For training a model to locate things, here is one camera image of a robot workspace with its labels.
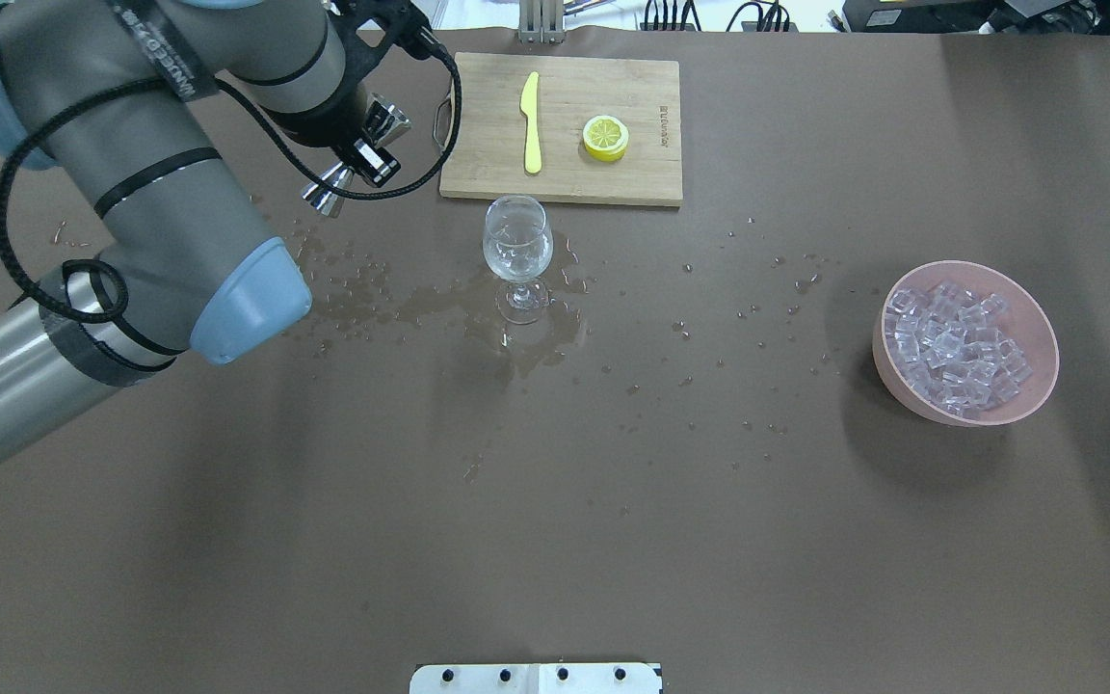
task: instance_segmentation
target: brown table surface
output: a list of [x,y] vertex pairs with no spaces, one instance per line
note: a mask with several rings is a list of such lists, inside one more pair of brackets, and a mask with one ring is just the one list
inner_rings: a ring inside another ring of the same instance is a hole
[[[319,221],[236,107],[198,105],[316,310],[0,466],[0,691],[400,694],[418,663],[561,657],[678,693],[1110,691],[1110,39],[537,51],[678,59],[686,202],[552,205],[559,303],[507,351],[481,202]],[[396,53],[373,87],[417,175],[446,77]],[[36,273],[105,242],[62,172],[12,210]],[[1056,325],[1029,420],[938,426],[882,390],[878,293],[942,259]]]

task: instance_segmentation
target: wine glass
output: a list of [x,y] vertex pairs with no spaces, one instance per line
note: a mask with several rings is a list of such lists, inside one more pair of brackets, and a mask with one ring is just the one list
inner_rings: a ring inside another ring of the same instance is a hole
[[485,211],[482,255],[505,284],[494,295],[503,319],[532,324],[551,303],[549,291],[538,278],[552,262],[555,242],[542,202],[527,194],[505,194]]

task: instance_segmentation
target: lemon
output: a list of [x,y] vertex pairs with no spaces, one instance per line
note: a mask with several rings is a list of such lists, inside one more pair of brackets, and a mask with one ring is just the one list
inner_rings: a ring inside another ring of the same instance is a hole
[[585,151],[599,162],[614,162],[628,150],[628,127],[614,115],[594,115],[581,131]]

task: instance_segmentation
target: wooden cutting board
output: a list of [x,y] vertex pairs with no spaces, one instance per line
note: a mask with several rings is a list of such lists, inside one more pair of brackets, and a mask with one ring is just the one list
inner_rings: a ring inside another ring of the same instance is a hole
[[[440,179],[446,198],[528,193],[539,201],[604,205],[683,203],[679,64],[674,61],[457,53],[464,110]],[[525,172],[521,89],[536,70],[543,170]],[[581,145],[596,114],[628,127],[628,153],[599,162]]]

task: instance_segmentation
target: bowl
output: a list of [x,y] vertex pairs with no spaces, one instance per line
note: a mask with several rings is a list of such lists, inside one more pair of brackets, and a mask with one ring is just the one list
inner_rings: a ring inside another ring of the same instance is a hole
[[[1021,384],[1021,392],[1013,400],[997,408],[983,410],[978,419],[969,420],[950,414],[922,399],[902,378],[895,361],[897,354],[890,353],[885,340],[885,306],[899,289],[917,289],[930,291],[942,281],[955,281],[978,295],[999,294],[1009,302],[1009,310],[1001,313],[997,328],[1012,338],[1022,352],[1026,363],[1030,364],[1033,375]],[[1039,410],[1048,396],[1052,394],[1056,379],[1061,373],[1061,350],[1056,342],[1056,332],[1051,322],[1045,315],[1039,302],[1027,293],[1016,281],[1009,280],[995,269],[965,260],[939,260],[935,263],[920,265],[906,273],[885,295],[880,313],[876,319],[876,330],[872,331],[872,360],[880,372],[880,381],[912,413],[939,423],[952,426],[999,426],[1030,416]]]

